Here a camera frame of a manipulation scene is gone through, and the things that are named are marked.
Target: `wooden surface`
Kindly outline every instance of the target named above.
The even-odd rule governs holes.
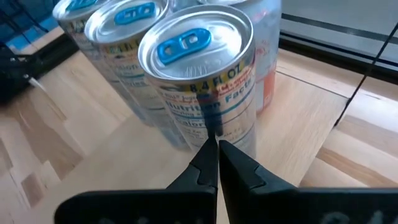
[[[278,74],[276,80],[274,102],[257,122],[257,160],[297,185],[346,99],[284,75]],[[303,103],[301,99],[306,98],[311,100]],[[151,136],[151,140],[143,141],[144,136]],[[60,202],[86,190],[166,187],[193,156],[192,152],[173,149],[158,130],[131,116],[61,184],[50,189],[21,223],[50,223]],[[219,212],[219,221],[226,223],[225,212]]]
[[[12,223],[132,114],[77,53],[0,111],[0,223]]]
[[[398,187],[398,86],[367,78],[301,185]]]
[[[327,91],[350,98],[362,75],[279,49],[277,71]]]
[[[362,76],[283,50],[277,71],[274,101],[256,124],[265,168],[294,185],[398,182],[394,85],[367,79],[332,129]],[[46,91],[29,89],[0,111],[2,224],[51,223],[60,202],[87,190],[166,187],[194,156],[141,124],[81,53],[40,82]],[[218,195],[218,223],[227,223]]]

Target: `black cable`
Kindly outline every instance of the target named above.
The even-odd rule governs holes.
[[[390,40],[392,39],[394,34],[397,32],[397,29],[398,29],[398,22],[397,22],[396,26],[393,28],[393,30],[391,31],[390,35],[387,37],[387,40],[383,43],[383,46],[381,47],[379,53],[377,53],[376,57],[373,59],[372,64],[370,64],[370,66],[366,70],[362,80],[360,81],[359,85],[356,87],[353,95],[348,99],[348,101],[346,103],[346,106],[343,109],[343,112],[341,112],[340,117],[336,120],[336,123],[335,123],[334,126],[336,126],[340,122],[340,120],[342,119],[344,113],[346,112],[349,104],[352,102],[353,98],[355,97],[355,95],[357,94],[357,92],[361,88],[362,84],[364,83],[366,77],[370,76],[370,74],[372,73],[374,65],[379,60],[379,58],[380,58],[381,54],[383,53],[384,49],[387,47],[387,44],[390,42]]]

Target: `blue pull tab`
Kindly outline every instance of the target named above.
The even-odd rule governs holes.
[[[74,0],[68,5],[67,10],[74,11],[77,9],[83,9],[88,6],[92,6],[96,2],[97,0]]]
[[[128,9],[123,9],[114,17],[116,25],[126,25],[136,22],[140,19],[150,18],[155,15],[155,3],[148,2],[139,6],[133,6]]]
[[[159,44],[157,55],[159,60],[167,65],[206,48],[210,42],[210,31],[203,28],[194,28]]]

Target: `aluminum can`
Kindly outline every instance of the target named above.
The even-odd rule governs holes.
[[[242,10],[253,23],[256,41],[256,110],[263,111],[274,95],[278,56],[281,0],[175,0],[172,10],[197,4],[221,4]]]
[[[117,76],[104,62],[99,50],[85,36],[84,29],[88,18],[101,6],[109,2],[110,0],[61,0],[54,7],[52,14],[60,27],[75,41],[81,52],[104,76],[136,116],[144,124],[152,126],[150,119],[145,116],[125,87],[120,84]]]
[[[173,13],[147,32],[138,59],[189,145],[224,139],[254,157],[255,46],[250,19],[228,6]]]
[[[167,0],[116,0],[98,9],[88,19],[85,34],[173,147],[189,149],[160,96],[144,76],[137,58],[143,35],[163,19],[168,10]]]

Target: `can label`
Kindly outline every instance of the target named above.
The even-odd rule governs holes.
[[[144,77],[144,70],[137,58],[138,45],[137,40],[132,40],[117,45],[102,46],[100,51],[112,72],[120,79],[129,94],[137,100],[151,123],[159,128],[173,147],[189,150],[175,121],[167,113],[162,99]]]
[[[60,27],[67,32],[67,34],[75,41],[81,52],[88,58],[94,67],[104,76],[108,81],[115,81],[118,78],[111,71],[109,66],[104,62],[104,59],[99,49],[94,46],[86,37],[84,28],[86,26],[86,19],[71,21],[67,23],[60,23]]]
[[[138,45],[137,40],[132,40],[106,46],[101,50],[112,71],[143,108],[155,110],[164,108],[162,100],[147,81],[144,70],[139,65]]]
[[[194,150],[215,134],[244,152],[255,151],[253,58],[251,54],[233,68],[202,82],[157,85],[167,109]]]

